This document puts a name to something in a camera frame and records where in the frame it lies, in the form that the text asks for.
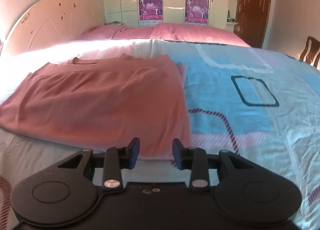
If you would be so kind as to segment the wooden chair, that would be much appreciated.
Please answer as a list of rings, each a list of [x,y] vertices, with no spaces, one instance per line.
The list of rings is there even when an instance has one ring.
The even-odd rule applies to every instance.
[[[301,62],[305,62],[315,68],[319,65],[320,42],[312,36],[308,36],[305,48],[299,57]]]

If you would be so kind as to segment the pink sweatshirt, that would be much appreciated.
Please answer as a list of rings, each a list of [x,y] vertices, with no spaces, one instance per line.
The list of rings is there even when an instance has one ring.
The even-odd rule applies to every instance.
[[[47,63],[1,105],[17,134],[105,150],[140,140],[140,157],[169,160],[172,142],[191,143],[181,69],[166,55]]]

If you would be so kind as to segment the cream corner shelf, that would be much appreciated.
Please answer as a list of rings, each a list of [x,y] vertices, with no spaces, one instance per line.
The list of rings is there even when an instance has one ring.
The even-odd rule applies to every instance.
[[[227,21],[226,21],[226,30],[233,32],[237,22],[237,11],[238,6],[241,0],[229,0],[228,1],[228,12],[227,12]]]

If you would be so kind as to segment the brown wooden door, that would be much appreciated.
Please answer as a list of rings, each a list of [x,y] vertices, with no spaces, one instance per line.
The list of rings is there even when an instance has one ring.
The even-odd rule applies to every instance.
[[[263,46],[271,0],[240,0],[234,33],[253,48]]]

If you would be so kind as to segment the patterned blue white bedsheet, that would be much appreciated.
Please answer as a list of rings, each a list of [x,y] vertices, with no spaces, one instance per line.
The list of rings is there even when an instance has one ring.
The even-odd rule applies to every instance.
[[[319,71],[274,51],[162,40],[77,41],[1,57],[1,105],[47,63],[121,55],[168,56],[180,69],[192,147],[230,150],[297,185],[301,229],[319,229]],[[85,147],[40,140],[1,126],[1,227],[17,220],[9,205],[16,184]],[[138,157],[124,181],[186,181],[169,160]]]

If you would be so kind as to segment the pink quilt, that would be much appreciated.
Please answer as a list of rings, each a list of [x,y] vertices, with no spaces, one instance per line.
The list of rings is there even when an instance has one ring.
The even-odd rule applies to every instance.
[[[249,45],[235,33],[212,27],[192,24],[160,23],[154,27],[129,28],[126,25],[102,25],[91,28],[76,38],[90,40],[154,39],[192,43],[226,44],[239,47]]]

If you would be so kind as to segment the cream bed headboard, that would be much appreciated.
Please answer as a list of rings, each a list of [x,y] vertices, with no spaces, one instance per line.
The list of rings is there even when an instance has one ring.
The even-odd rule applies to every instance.
[[[1,57],[66,43],[102,24],[98,11],[85,0],[40,0],[12,27]]]

